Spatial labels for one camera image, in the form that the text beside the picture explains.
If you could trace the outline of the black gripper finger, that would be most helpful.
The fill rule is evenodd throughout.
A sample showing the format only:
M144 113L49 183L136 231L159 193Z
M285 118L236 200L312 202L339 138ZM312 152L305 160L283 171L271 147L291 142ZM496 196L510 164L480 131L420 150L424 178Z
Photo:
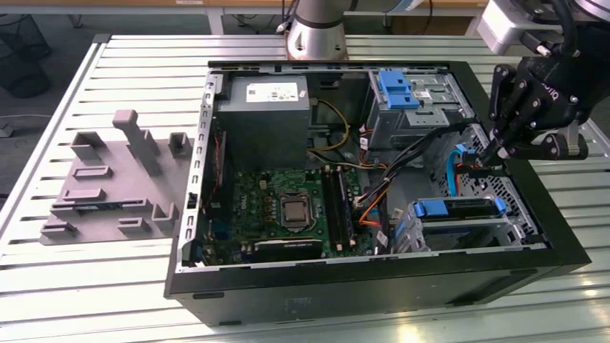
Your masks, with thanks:
M499 166L507 159L520 160L583 160L588 157L588 146L579 125L571 123L556 132L547 132L539 143L536 131L498 132L479 154L483 166Z
M542 100L535 93L528 71L508 64L494 68L488 118L491 120L487 157L518 157L531 149L530 123L535 121Z

